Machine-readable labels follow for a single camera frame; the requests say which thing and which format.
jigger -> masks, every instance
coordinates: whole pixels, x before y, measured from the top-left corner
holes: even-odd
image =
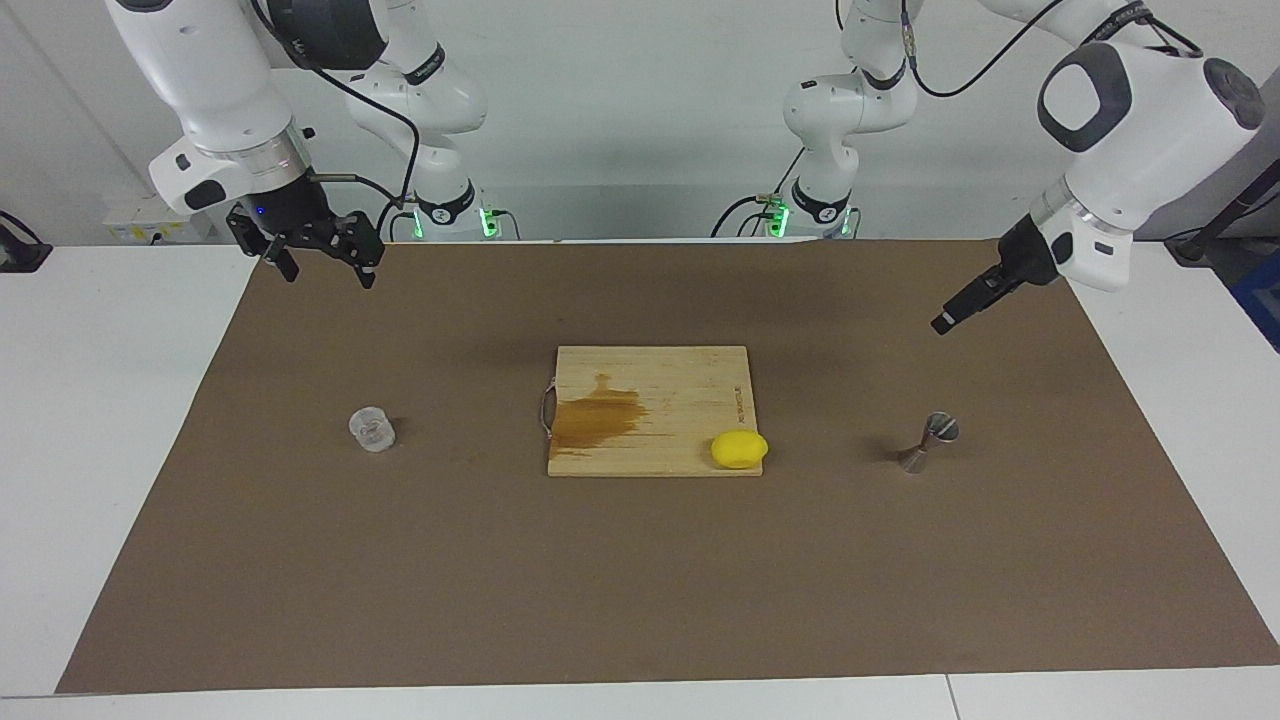
[[[960,423],[946,413],[934,413],[924,423],[924,436],[920,438],[920,445],[904,452],[897,459],[897,464],[902,466],[902,470],[918,475],[924,471],[931,450],[952,443],[959,438]]]

lemon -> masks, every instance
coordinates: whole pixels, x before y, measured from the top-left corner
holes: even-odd
[[[721,468],[748,470],[769,454],[769,443],[755,430],[730,430],[712,441],[712,457]]]

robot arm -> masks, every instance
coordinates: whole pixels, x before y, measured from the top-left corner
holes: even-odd
[[[918,13],[924,0],[910,0]],[[915,114],[918,91],[906,73],[901,0],[856,0],[841,40],[852,73],[792,86],[783,117],[804,143],[796,182],[787,191],[794,234],[831,236],[847,215],[858,174],[855,133],[893,129]]]
[[[242,200],[252,211],[237,205],[228,224],[246,254],[293,281],[298,268],[288,247],[320,250],[371,287],[383,256],[378,232],[364,213],[337,217],[311,182],[293,113],[238,1],[105,1],[147,81],[182,122],[182,140],[150,167],[160,196],[188,214]],[[364,14],[372,24],[367,3]]]
[[[457,146],[447,137],[479,129],[489,111],[488,99],[470,76],[436,41],[422,0],[387,3],[390,33],[381,61],[352,78],[351,87],[411,118],[420,133],[413,167],[413,192],[426,215],[426,234],[434,241],[484,240],[495,224],[480,191],[462,164]],[[356,123],[399,151],[412,156],[408,127],[348,96],[347,109]]]
[[[1027,0],[980,1],[1019,19],[1038,12]],[[1121,0],[1068,0],[1046,15],[1046,29],[1080,42],[1038,102],[1041,126],[1075,159],[1000,240],[1001,261],[943,306],[940,334],[1023,283],[1124,287],[1134,231],[1257,133],[1265,106],[1248,76],[1198,49],[1146,45],[1162,45],[1151,19],[1142,3]]]
[[[116,29],[183,137],[150,167],[161,197],[182,213],[242,200],[228,224],[246,254],[297,277],[288,247],[314,249],[356,269],[370,287],[381,261],[378,229],[364,213],[337,217],[314,178],[293,113],[271,83],[270,63],[241,0],[105,0]],[[412,184],[435,225],[488,234],[477,192],[444,133],[484,120],[483,94],[445,63],[420,0],[250,0],[302,67],[366,70],[353,81],[411,118],[412,131],[352,101],[357,122],[416,156]],[[444,217],[444,210],[449,217]]]
[[[376,24],[385,28],[381,44],[358,44],[346,51],[349,37],[375,37],[365,19],[349,17],[362,6],[376,8]],[[413,163],[412,190],[430,220],[434,241],[484,240],[494,231],[448,135],[471,132],[484,124],[488,100],[436,40],[424,0],[293,0],[268,1],[271,23],[285,49],[301,47],[302,61],[324,69],[364,70],[348,88],[412,120],[417,136],[399,119],[347,95],[356,123]],[[362,32],[353,28],[364,23]]]

brown stain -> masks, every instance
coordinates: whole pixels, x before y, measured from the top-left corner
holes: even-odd
[[[598,374],[591,395],[556,406],[550,455],[588,455],[581,451],[635,430],[640,418],[648,414],[649,410],[640,405],[639,392],[611,389],[609,375]]]

white table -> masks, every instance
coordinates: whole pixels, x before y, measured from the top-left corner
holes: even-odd
[[[42,697],[251,268],[234,247],[61,249],[35,275],[0,277],[0,717],[1280,717],[1280,667]],[[1076,292],[1280,634],[1280,355],[1208,272],[1158,246],[1137,249],[1128,291]]]

